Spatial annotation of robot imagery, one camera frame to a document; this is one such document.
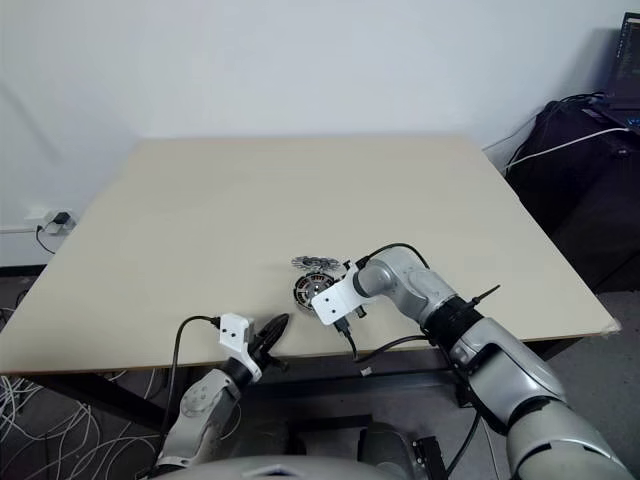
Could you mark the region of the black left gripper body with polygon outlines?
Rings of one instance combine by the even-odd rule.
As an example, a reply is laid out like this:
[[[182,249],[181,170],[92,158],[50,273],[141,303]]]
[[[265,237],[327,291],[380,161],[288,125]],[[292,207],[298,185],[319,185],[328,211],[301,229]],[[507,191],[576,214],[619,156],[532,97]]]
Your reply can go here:
[[[273,342],[256,340],[249,345],[248,351],[262,372],[268,367],[275,367],[282,372],[286,372],[289,369],[289,364],[271,355],[270,351],[273,347]]]

